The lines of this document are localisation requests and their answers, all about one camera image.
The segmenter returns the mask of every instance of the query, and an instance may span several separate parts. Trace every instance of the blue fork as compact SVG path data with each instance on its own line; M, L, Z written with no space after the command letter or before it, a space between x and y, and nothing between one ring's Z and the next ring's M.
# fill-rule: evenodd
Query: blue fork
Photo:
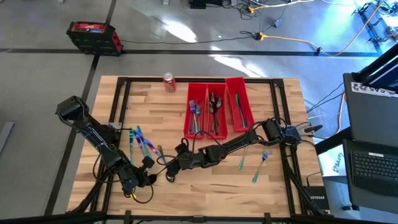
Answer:
M261 158L262 161L261 161L261 163L260 163L260 166L259 166L259 168L257 169L257 172L256 172L256 174L254 174L254 177L253 177L253 179L252 179L252 182L253 182L253 183L256 183L256 182L257 182L257 178L259 177L262 164L264 163L264 161L266 161L266 160L268 159L268 155L269 155L269 151L268 151L268 150L265 150L264 153L262 154L262 158Z
M189 108L190 108L190 111L191 111L191 113L193 115L193 123L195 124L195 128L196 128L196 131L198 133L199 132L199 128L198 128L198 123L197 123L197 117L195 116L195 114L197 113L197 106L196 106L196 104L195 104L195 102L193 100L189 101Z

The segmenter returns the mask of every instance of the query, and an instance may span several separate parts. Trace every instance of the paper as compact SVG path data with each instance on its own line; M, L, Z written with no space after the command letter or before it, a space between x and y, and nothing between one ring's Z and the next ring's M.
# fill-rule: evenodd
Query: paper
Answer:
M355 93L364 93L364 94L385 96L385 97L398 97L398 94L393 93L389 90L368 87L362 85L362 83L357 83L357 82L351 82L351 90Z

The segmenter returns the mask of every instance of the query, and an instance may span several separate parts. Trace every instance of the red toolbox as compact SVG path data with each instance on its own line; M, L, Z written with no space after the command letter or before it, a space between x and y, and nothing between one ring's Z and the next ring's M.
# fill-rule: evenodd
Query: red toolbox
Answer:
M253 114L251 113L248 93L246 92L246 87L244 84L244 78L226 78L225 83L228 88L229 110L231 112L233 130L234 132L245 132L254 124L254 118ZM242 111L239 109L237 103L237 94Z
M211 102L211 94L214 94L214 103ZM226 139L228 134L228 129L226 125L226 85L224 83L208 84L207 85L207 95L209 110L207 111L208 121L207 121L207 132L210 133L215 139ZM220 99L219 108L216 108L217 101Z
M187 97L187 110L185 113L185 123L184 123L184 136L186 138L193 138L196 131L195 126L193 126L193 131L191 129L193 123L193 113L190 110L189 101L193 100L195 104L200 106L200 115L196 115L197 122L199 123L200 130L204 130L205 115L208 106L207 99L207 84L204 83L189 83L188 84L188 97ZM203 134L197 134L196 139L203 139Z
M73 44L84 54L120 56L123 45L116 29L102 22L71 22L67 30Z

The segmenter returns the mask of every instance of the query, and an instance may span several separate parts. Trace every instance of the sticker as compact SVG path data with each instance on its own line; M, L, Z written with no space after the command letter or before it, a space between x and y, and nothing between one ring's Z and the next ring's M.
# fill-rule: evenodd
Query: sticker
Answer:
M369 86L362 85L362 83L351 82L351 90L355 93L364 93L376 96L385 96L385 97L398 97L398 94L393 93L388 90L373 88Z
M370 156L378 156L378 157L384 157L383 154L378 154L378 153L373 153L373 152L369 152Z

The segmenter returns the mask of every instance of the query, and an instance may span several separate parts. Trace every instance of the laptop keyboard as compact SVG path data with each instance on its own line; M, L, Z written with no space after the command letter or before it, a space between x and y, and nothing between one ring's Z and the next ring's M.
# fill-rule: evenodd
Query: laptop keyboard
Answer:
M364 152L353 152L352 155L354 175L388 180L398 184L398 159L396 157L371 156Z

